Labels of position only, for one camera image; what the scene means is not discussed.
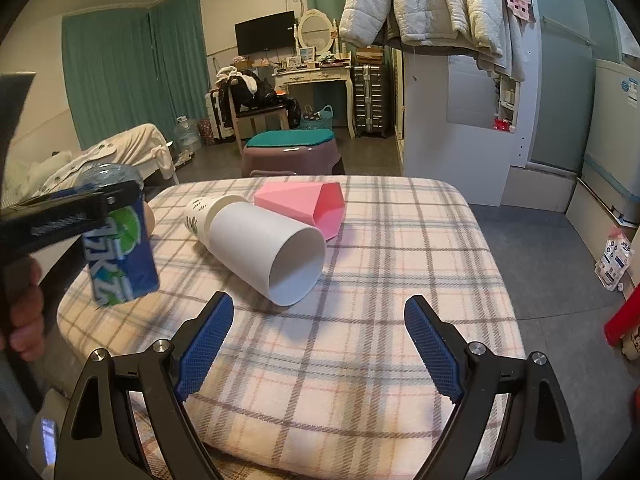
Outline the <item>person's left hand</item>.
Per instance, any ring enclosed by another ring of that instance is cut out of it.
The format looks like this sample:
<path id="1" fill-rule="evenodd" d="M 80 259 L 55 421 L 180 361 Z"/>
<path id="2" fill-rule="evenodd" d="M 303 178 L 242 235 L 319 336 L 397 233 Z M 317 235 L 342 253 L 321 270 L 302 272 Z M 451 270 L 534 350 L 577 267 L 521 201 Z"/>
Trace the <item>person's left hand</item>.
<path id="1" fill-rule="evenodd" d="M 10 348 L 25 362 L 34 362 L 43 355 L 44 336 L 43 294 L 39 286 L 42 270 L 40 264 L 29 259 L 29 285 L 11 304 L 9 337 L 1 335 L 1 349 Z"/>

